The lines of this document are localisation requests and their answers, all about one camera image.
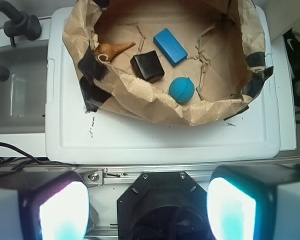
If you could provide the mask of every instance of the crumpled paper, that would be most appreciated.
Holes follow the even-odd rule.
[[[187,60],[175,67],[153,43],[164,28],[188,52]],[[79,81],[85,71],[78,64],[87,51],[99,43],[136,42],[111,63],[97,59],[107,71],[91,84],[111,94],[100,108],[156,124],[194,126],[233,116],[256,97],[243,94],[243,89],[266,69],[263,61],[250,67],[245,60],[265,52],[265,34],[251,0],[111,0],[105,11],[93,0],[79,0],[62,39]],[[165,76],[148,83],[135,76],[130,60],[153,50]],[[177,77],[190,77],[196,87],[184,105],[169,95]]]

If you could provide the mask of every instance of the black tape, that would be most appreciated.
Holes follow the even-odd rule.
[[[239,115],[239,114],[242,114],[243,112],[247,111],[249,108],[250,108],[249,106],[246,106],[244,109],[238,111],[235,115],[229,116],[229,117],[227,117],[227,118],[225,118],[225,119],[223,119],[223,120],[224,120],[224,121],[227,121],[228,119],[233,118],[234,116],[237,116],[237,115]]]
[[[252,79],[250,82],[244,87],[242,93],[244,95],[248,95],[251,98],[255,98],[256,96],[259,95],[261,92],[263,86],[264,86],[264,77],[262,72],[253,72],[252,73]]]
[[[272,76],[272,74],[274,74],[274,66],[270,66],[270,67],[266,68],[264,70],[263,74],[264,74],[263,81],[268,80],[268,78],[270,78]]]
[[[93,0],[100,8],[107,8],[110,0]]]
[[[80,80],[83,100],[88,111],[96,112],[112,95],[100,87],[90,84],[85,76]]]
[[[107,66],[96,60],[90,46],[79,61],[78,68],[90,85],[93,84],[94,79],[101,81],[109,73]]]
[[[248,64],[248,66],[250,68],[253,67],[262,67],[266,65],[266,59],[265,59],[265,53],[262,51],[259,52],[255,52],[250,54],[249,56],[247,56],[245,58],[245,62],[246,64]]]

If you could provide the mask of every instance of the blue rectangular block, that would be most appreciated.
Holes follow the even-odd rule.
[[[155,35],[153,41],[173,66],[188,56],[188,53],[167,28]]]

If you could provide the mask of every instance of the black block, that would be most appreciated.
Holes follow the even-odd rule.
[[[149,83],[154,83],[165,75],[156,51],[135,55],[130,63],[135,75]]]

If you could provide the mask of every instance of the sink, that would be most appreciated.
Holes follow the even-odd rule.
[[[0,81],[0,134],[45,132],[48,40],[0,47],[0,66],[10,71]]]

